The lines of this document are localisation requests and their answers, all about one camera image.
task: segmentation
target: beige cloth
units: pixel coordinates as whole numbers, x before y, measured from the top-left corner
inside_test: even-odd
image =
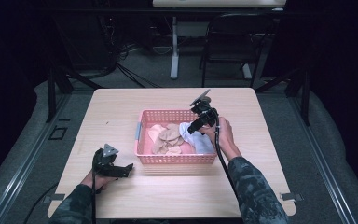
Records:
[[[184,140],[179,133],[178,124],[168,124],[166,128],[159,124],[150,128],[149,137],[154,142],[152,151],[154,154],[177,155],[181,154],[180,145]]]

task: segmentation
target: camouflage sleeve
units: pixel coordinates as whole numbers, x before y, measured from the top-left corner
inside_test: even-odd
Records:
[[[79,184],[57,207],[48,223],[91,223],[90,205],[91,188]]]
[[[243,157],[232,159],[228,172],[238,194],[244,223],[288,223],[275,193],[263,174]]]

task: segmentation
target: gray carpet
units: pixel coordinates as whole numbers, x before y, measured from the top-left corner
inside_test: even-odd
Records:
[[[161,87],[199,87],[200,46],[197,40],[184,42],[180,48],[180,56],[179,78],[176,80],[170,79],[171,53],[157,54],[137,49],[131,51],[129,56],[120,63]],[[224,74],[239,72],[238,68],[230,66],[214,67],[213,70]],[[83,75],[90,77],[93,72],[85,72]],[[108,76],[96,77],[92,80],[106,88],[139,88],[118,70]],[[42,83],[35,89],[38,94],[38,103],[33,116],[0,169],[0,200],[12,177],[16,175],[24,159],[33,150],[35,143],[41,143],[41,150],[40,154],[36,155],[37,160],[31,172],[24,177],[26,181],[20,186],[20,192],[13,196],[13,203],[8,205],[7,213],[2,214],[0,218],[2,223],[22,223],[44,191],[60,180],[92,95],[92,90],[89,87],[77,80],[71,81],[75,87],[73,94],[64,96],[57,91],[58,99],[62,99],[59,101],[62,106],[57,118],[49,128],[45,124],[48,117],[47,85]],[[258,81],[256,86],[262,83],[263,81]],[[243,82],[238,81],[224,84],[221,82],[207,83],[211,87],[218,86],[218,84],[243,86]],[[341,223],[341,218],[320,170],[315,165],[310,141],[302,128],[301,120],[296,118],[297,111],[293,109],[292,99],[286,98],[282,92],[284,86],[282,84],[257,96],[289,188],[292,192],[301,194],[305,199],[296,203],[297,212],[290,219],[292,223]],[[310,99],[310,123],[312,132],[358,222],[357,179],[345,162],[345,147],[342,145],[334,122],[313,94]],[[46,130],[46,139],[42,141],[40,134]],[[60,132],[63,130],[66,132],[62,140],[48,140],[50,137],[60,137]],[[47,211],[48,203],[37,203],[28,223],[46,223],[48,221]]]

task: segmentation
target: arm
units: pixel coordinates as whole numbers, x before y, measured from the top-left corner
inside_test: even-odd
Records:
[[[234,142],[231,125],[219,118],[219,146],[228,159],[228,173],[238,195],[244,223],[287,223],[288,217],[263,174],[248,162]],[[202,127],[214,144],[214,127]]]
[[[95,188],[105,189],[114,177],[95,176]],[[72,193],[62,201],[49,220],[49,224],[91,223],[92,172],[77,185]]]
[[[244,223],[287,223],[288,217],[263,174],[244,157],[228,164]]]

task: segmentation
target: cable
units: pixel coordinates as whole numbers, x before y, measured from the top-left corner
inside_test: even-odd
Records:
[[[229,177],[228,168],[226,166],[225,160],[223,159],[222,151],[221,151],[220,145],[219,145],[219,134],[220,134],[219,117],[218,117],[217,113],[214,110],[212,110],[212,111],[214,112],[214,115],[216,116],[216,120],[215,120],[216,121],[216,127],[215,127],[215,130],[214,130],[214,136],[215,136],[214,144],[216,146],[217,156],[219,157],[220,163],[222,163],[223,170],[226,173],[226,176],[228,178],[229,184],[231,185],[232,190],[234,191],[235,197],[238,198],[237,191],[235,190],[234,183],[232,182],[231,178]]]
[[[123,48],[121,49],[119,59],[121,61],[124,61],[124,60],[126,60],[127,56],[129,56],[129,54],[130,54],[129,47],[128,47],[127,43],[125,43]]]
[[[43,197],[46,196],[46,194],[48,194],[52,189],[54,189],[55,187],[58,186],[58,182],[55,183],[53,186],[51,186],[48,190],[46,190],[34,203],[34,205],[32,206],[31,210],[29,211],[27,217],[24,219],[24,224],[26,224],[28,222],[28,219],[30,218],[31,214],[33,213],[34,209],[36,208],[37,204],[40,202],[40,200],[42,200]]]
[[[96,208],[95,208],[95,176],[96,173],[94,171],[94,169],[92,169],[92,188],[91,188],[91,202],[92,202],[92,214],[91,214],[91,220],[92,220],[92,224],[96,224],[97,223],[97,217],[96,217]]]
[[[132,71],[130,71],[128,68],[124,67],[123,65],[121,65],[120,63],[117,63],[117,68],[127,77],[129,78],[131,81],[135,82],[136,84],[138,84],[140,87],[142,88],[146,88],[146,86],[144,86],[141,82],[139,82],[136,77],[140,78],[142,81],[146,82],[147,84],[151,85],[152,87],[155,88],[160,88],[159,85],[151,82],[150,80],[147,80],[144,77],[141,77],[135,73],[133,73]]]
[[[167,24],[168,29],[171,31],[171,34],[172,34],[172,29],[171,29],[170,24],[168,23],[167,18],[164,17],[164,20],[165,20],[165,23]],[[164,51],[164,52],[158,52],[158,51],[156,50],[157,48],[169,48],[169,49],[166,50],[166,51]],[[172,48],[173,48],[173,43],[171,43],[170,46],[158,46],[158,47],[153,47],[152,49],[153,49],[153,51],[154,51],[156,54],[163,55],[163,54],[166,54],[166,53],[170,52]]]

